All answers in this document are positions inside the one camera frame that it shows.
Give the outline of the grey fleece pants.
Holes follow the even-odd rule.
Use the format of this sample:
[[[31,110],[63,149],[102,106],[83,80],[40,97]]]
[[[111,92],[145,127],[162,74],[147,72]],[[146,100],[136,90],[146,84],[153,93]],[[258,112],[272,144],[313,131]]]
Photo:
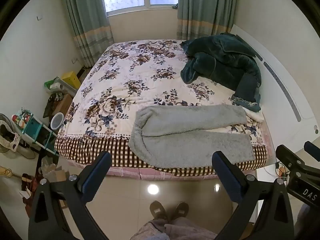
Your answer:
[[[210,166],[216,151],[233,164],[252,161],[249,135],[217,131],[246,122],[239,106],[149,106],[136,113],[129,147],[139,159],[158,168]]]

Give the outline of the white bed headboard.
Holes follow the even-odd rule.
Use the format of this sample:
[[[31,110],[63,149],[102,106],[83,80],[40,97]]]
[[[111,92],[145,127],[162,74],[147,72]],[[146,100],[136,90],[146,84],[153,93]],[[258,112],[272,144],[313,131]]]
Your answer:
[[[260,107],[273,146],[283,144],[293,152],[300,151],[306,141],[319,137],[319,125],[306,97],[280,61],[255,38],[237,25],[231,33],[256,53],[262,78]]]

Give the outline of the pink plaid bed sheet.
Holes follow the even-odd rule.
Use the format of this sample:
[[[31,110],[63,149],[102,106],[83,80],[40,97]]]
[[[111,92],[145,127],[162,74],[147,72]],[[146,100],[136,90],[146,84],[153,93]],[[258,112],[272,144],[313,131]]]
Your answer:
[[[179,177],[172,173],[157,171],[153,168],[133,168],[133,167],[111,167],[107,172],[108,176],[116,176],[122,178],[130,178],[135,180],[147,180],[147,181],[160,181],[160,180],[172,180],[172,181],[196,181],[196,180],[209,180],[216,179],[217,175],[210,174],[204,176],[187,176]]]

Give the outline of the white waste bin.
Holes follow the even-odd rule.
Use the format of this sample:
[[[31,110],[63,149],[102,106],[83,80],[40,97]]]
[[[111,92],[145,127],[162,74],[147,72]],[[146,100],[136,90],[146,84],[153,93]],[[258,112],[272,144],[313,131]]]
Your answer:
[[[51,129],[54,131],[58,130],[62,126],[64,119],[65,119],[65,116],[63,113],[61,112],[56,113],[50,122]]]

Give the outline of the right brown slipper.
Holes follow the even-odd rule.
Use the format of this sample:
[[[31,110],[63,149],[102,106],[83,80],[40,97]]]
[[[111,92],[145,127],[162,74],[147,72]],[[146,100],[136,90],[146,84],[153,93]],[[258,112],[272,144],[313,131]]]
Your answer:
[[[189,205],[186,202],[181,202],[176,207],[174,213],[172,214],[172,218],[171,219],[175,220],[177,218],[187,217],[188,212],[189,212]]]

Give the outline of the brown slipper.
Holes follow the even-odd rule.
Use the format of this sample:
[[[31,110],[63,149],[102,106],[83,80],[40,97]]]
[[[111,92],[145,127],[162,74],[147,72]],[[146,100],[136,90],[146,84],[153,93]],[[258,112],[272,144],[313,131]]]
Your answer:
[[[168,215],[164,206],[157,200],[150,204],[150,212],[153,216],[153,220],[168,220]]]
[[[171,219],[175,220],[177,218],[187,217],[188,212],[189,212],[189,205],[186,202],[181,202],[176,207],[174,213],[172,214],[172,218]]]

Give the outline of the teal shelf rack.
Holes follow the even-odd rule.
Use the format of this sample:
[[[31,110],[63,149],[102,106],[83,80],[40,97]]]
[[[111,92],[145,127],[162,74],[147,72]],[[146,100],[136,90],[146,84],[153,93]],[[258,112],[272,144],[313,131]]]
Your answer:
[[[33,145],[40,146],[53,155],[59,155],[55,149],[57,134],[40,121],[31,111],[22,108],[18,113],[13,114],[11,119]]]

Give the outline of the left brown slipper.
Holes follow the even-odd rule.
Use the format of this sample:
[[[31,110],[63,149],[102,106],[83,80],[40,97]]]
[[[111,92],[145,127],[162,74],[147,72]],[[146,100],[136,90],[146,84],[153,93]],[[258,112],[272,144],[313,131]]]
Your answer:
[[[153,216],[153,220],[168,220],[168,215],[164,206],[157,200],[150,204],[150,212]]]

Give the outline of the person's legs in pyjamas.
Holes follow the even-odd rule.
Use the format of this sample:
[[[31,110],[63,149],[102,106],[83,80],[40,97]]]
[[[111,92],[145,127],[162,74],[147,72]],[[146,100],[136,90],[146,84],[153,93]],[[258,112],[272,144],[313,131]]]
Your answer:
[[[143,225],[131,239],[215,239],[216,233],[202,228],[185,217],[169,222],[153,219]]]

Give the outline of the brown cardboard box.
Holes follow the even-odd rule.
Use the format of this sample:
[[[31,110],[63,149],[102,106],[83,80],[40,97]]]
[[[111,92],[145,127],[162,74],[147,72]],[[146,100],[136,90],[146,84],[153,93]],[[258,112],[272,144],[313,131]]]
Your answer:
[[[70,94],[65,94],[63,99],[58,103],[56,108],[53,111],[53,115],[57,113],[62,113],[63,115],[66,115],[70,105],[72,104],[73,98]]]

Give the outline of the dark green quilt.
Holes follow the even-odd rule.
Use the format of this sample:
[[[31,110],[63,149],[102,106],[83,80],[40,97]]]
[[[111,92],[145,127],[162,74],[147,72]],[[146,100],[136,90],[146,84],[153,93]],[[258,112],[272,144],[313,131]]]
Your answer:
[[[188,61],[181,70],[184,83],[207,78],[234,91],[231,100],[255,113],[261,111],[261,72],[254,50],[239,37],[222,33],[183,41]]]

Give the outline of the yellow box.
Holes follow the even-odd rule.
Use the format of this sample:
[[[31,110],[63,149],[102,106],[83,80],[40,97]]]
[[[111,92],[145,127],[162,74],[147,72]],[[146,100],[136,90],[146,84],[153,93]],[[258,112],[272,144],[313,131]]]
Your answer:
[[[78,79],[75,72],[64,73],[61,76],[61,80],[63,80],[65,83],[69,84],[70,86],[72,86],[75,89],[79,89],[81,86],[81,82]]]

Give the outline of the right green curtain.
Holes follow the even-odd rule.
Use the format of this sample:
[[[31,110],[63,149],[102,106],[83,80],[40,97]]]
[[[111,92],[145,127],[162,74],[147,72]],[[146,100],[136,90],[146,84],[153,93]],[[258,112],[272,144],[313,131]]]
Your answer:
[[[228,33],[237,0],[178,0],[177,38],[190,40]]]

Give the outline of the green curtain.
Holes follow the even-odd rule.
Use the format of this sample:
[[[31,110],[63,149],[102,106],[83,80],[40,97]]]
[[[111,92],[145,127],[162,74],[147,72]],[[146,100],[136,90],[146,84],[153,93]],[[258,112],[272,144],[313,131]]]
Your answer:
[[[86,68],[91,68],[114,44],[104,0],[62,0],[76,48]]]
[[[237,0],[178,0],[177,38],[190,40],[228,33]]]

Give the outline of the left green curtain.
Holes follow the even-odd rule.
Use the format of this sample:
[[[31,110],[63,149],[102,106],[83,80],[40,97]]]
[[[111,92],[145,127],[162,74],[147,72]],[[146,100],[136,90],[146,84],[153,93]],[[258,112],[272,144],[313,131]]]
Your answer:
[[[104,0],[62,0],[76,48],[86,68],[91,68],[114,44]]]

